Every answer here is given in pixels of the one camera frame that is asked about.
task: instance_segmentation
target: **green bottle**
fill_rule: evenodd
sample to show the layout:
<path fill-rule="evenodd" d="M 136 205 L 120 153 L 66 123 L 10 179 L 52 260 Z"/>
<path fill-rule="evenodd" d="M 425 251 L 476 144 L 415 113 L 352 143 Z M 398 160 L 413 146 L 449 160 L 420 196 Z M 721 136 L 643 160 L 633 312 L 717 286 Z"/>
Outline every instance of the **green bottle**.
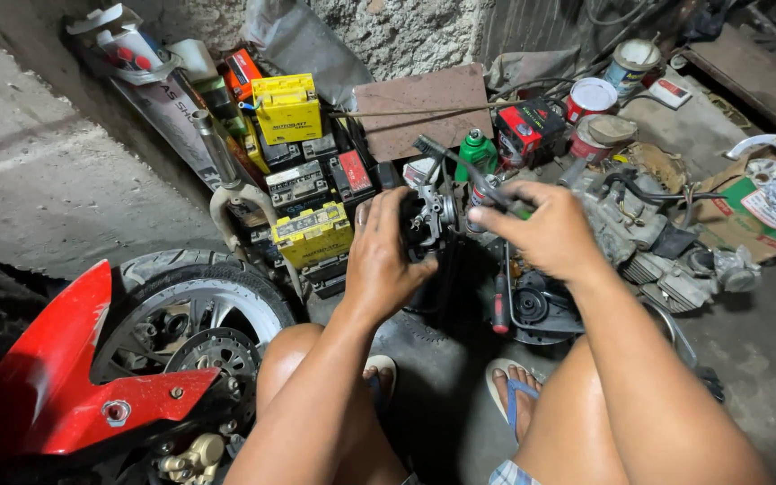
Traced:
<path fill-rule="evenodd" d="M 485 137 L 484 132 L 478 128 L 473 128 L 466 135 L 466 139 L 459 144 L 459 157 L 469 160 L 484 175 L 495 172 L 498 165 L 496 145 Z M 457 164 L 454 180 L 458 182 L 469 181 L 469 172 L 464 165 Z"/>

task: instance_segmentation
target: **motorcycle tire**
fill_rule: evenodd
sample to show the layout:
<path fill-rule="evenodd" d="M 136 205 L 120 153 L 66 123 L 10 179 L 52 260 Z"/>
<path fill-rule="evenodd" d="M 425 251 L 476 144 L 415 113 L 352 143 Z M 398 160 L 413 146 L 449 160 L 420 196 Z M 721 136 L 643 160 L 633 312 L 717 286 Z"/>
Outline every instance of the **motorcycle tire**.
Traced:
<path fill-rule="evenodd" d="M 252 265 L 231 255 L 207 249 L 171 249 L 139 256 L 113 268 L 113 291 L 110 310 L 97 339 L 96 359 L 113 332 L 135 309 L 167 288 L 195 280 L 228 281 L 252 292 L 265 313 L 273 313 L 276 321 L 273 337 L 283 328 L 295 325 L 295 317 L 283 292 L 268 281 Z M 258 338 L 255 329 L 243 330 Z"/>

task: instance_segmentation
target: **hand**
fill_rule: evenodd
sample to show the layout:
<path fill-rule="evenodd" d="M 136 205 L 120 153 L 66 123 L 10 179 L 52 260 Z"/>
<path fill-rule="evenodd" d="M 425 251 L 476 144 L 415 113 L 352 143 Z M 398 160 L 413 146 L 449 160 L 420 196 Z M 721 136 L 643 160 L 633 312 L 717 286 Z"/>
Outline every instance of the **hand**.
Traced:
<path fill-rule="evenodd" d="M 571 191 L 526 181 L 506 184 L 502 191 L 538 209 L 523 221 L 479 206 L 469 211 L 469 220 L 507 239 L 523 259 L 567 284 L 582 279 L 592 268 L 609 268 L 591 234 L 583 204 Z"/>
<path fill-rule="evenodd" d="M 415 191 L 398 187 L 358 206 L 349 249 L 346 294 L 338 309 L 351 320 L 380 325 L 409 303 L 439 267 L 434 256 L 412 264 L 400 237 L 400 202 Z"/>

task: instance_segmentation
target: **red motorcycle fender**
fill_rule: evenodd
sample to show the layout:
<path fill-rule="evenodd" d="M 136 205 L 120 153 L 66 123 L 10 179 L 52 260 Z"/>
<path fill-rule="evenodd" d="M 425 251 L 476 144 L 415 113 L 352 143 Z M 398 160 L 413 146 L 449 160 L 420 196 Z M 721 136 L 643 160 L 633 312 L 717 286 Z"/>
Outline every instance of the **red motorcycle fender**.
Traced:
<path fill-rule="evenodd" d="M 92 384 L 111 292 L 102 260 L 59 293 L 0 361 L 0 463 L 66 455 L 157 419 L 181 420 L 217 378 L 220 369 L 209 368 Z"/>

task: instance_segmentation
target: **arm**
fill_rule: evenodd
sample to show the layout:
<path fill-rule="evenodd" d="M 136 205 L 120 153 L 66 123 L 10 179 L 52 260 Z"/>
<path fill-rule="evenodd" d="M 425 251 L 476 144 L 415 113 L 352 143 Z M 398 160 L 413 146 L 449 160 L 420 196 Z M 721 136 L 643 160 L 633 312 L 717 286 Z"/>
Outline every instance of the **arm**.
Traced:
<path fill-rule="evenodd" d="M 349 250 L 347 290 L 329 324 L 235 458 L 227 480 L 247 483 L 330 483 L 342 423 L 376 329 L 411 298 L 436 260 L 410 264 L 400 243 L 400 201 L 407 187 L 359 206 Z"/>
<path fill-rule="evenodd" d="M 631 483 L 769 483 L 756 450 L 684 367 L 598 250 L 566 189 L 505 186 L 538 205 L 528 221 L 480 208 L 469 217 L 566 282 L 586 325 L 609 424 Z"/>

